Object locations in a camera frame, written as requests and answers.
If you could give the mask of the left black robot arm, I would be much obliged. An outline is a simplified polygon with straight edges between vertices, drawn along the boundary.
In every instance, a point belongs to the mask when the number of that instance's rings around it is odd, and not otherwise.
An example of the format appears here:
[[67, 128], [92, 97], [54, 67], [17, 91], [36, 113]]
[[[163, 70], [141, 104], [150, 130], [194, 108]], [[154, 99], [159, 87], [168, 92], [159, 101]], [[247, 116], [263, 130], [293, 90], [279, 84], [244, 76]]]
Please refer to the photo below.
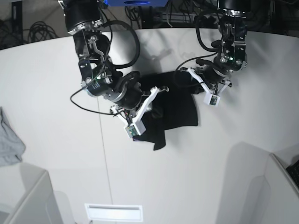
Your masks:
[[[173, 73], [174, 84], [180, 88], [196, 87], [213, 95], [220, 95], [227, 87], [231, 87], [228, 77], [247, 65], [245, 37], [248, 29], [245, 21], [250, 11], [249, 0], [219, 0], [216, 9], [200, 12], [195, 19], [197, 39], [214, 59], [209, 61], [207, 56], [194, 58], [199, 67], [194, 70], [192, 81], [185, 85], [178, 83], [177, 74], [180, 71], [192, 73], [192, 69], [179, 65]], [[203, 43], [200, 33], [200, 22], [208, 14], [218, 16], [218, 30], [221, 34], [221, 39], [212, 42], [211, 47]]]

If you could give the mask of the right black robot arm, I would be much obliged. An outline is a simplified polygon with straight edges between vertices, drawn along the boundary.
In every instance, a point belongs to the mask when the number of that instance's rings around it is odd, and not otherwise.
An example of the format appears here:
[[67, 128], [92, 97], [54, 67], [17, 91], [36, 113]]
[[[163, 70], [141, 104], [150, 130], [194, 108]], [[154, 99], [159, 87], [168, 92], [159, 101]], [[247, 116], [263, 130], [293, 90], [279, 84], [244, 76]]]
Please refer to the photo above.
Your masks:
[[[75, 43], [82, 76], [81, 89], [93, 97], [103, 96], [115, 107], [108, 113], [124, 121], [125, 127], [132, 127], [142, 120], [159, 88], [144, 91], [139, 82], [140, 72], [124, 75], [121, 70], [133, 66], [139, 58], [141, 46], [134, 29], [120, 20], [109, 20], [103, 13], [108, 7], [104, 0], [60, 0], [65, 25]], [[135, 55], [125, 64], [113, 64], [109, 51], [112, 37], [102, 34], [103, 28], [120, 25], [129, 31], [135, 43]]]

